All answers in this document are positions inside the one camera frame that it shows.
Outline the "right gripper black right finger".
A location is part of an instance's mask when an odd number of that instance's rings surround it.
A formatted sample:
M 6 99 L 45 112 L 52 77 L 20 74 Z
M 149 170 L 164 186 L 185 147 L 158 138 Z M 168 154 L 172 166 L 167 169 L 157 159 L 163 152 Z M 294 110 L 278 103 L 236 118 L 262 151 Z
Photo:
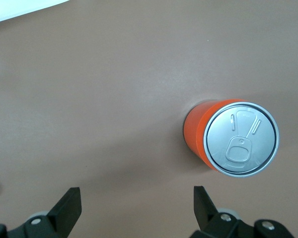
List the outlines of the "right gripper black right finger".
M 192 238 L 292 238 L 294 235 L 281 223 L 260 219 L 253 226 L 230 212 L 219 212 L 203 186 L 195 186 L 194 214 L 199 230 Z

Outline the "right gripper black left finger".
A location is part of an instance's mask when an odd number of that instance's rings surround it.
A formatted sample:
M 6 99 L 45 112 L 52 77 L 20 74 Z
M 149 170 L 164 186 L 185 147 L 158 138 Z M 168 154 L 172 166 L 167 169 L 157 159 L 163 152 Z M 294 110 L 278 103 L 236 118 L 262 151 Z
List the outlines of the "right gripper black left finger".
M 0 224 L 0 238 L 67 238 L 81 213 L 80 188 L 72 187 L 46 215 L 34 216 L 10 231 Z

